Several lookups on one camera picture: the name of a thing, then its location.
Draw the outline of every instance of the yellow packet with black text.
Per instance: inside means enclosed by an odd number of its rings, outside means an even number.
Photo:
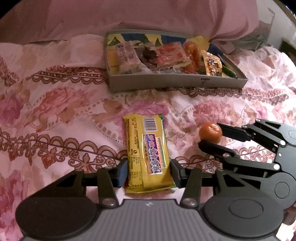
[[[174,186],[162,115],[124,116],[128,148],[127,193],[145,193]]]

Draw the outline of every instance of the purple label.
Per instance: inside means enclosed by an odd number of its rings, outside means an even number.
[[[149,163],[152,173],[162,173],[160,166],[160,157],[158,153],[157,142],[154,134],[145,134],[147,141],[147,149]]]

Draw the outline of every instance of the white logo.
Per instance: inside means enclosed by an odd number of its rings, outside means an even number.
[[[145,203],[145,205],[146,205],[147,207],[150,207],[150,205],[153,205],[153,203],[152,203],[152,202],[148,202],[148,203]]]

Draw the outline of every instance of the bed sheet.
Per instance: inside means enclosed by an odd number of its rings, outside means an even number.
[[[199,128],[208,121],[241,126],[256,118],[296,125],[296,67],[272,47],[230,56],[249,78],[243,89],[165,88],[110,93],[104,38],[81,35],[42,45],[0,44],[0,240],[22,234],[14,213],[27,196],[73,169],[95,172],[127,156],[122,117],[162,113],[169,156],[185,166],[214,172],[221,163],[198,148]],[[223,137],[221,145],[243,159],[272,162],[255,142]],[[123,198],[180,200],[183,189]],[[87,195],[97,201],[95,188]],[[211,196],[202,189],[202,202]],[[278,237],[291,240],[295,225]]]

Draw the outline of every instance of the box of snacks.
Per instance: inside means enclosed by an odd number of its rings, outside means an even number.
[[[161,31],[120,30],[106,35],[109,86],[112,92],[165,87],[242,88],[248,81],[209,42]]]

